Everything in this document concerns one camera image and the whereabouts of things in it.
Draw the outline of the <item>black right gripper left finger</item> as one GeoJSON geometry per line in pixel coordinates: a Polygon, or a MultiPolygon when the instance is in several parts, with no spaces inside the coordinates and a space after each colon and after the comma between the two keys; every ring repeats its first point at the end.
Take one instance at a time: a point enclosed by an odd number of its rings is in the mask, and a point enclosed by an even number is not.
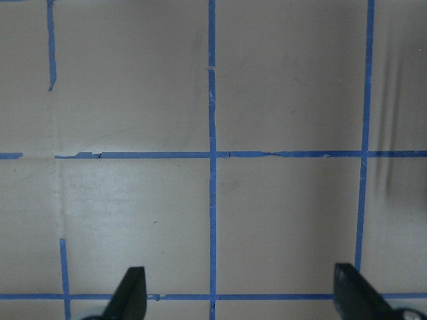
{"type": "Polygon", "coordinates": [[[147,291],[144,267],[130,267],[101,319],[143,320],[147,312],[147,291]]]}

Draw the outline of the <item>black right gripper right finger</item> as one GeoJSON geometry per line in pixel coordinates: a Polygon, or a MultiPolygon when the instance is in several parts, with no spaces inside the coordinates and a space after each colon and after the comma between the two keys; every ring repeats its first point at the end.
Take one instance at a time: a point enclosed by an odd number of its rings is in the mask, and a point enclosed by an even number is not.
{"type": "Polygon", "coordinates": [[[341,319],[395,319],[395,311],[350,263],[334,265],[334,307],[341,319]]]}

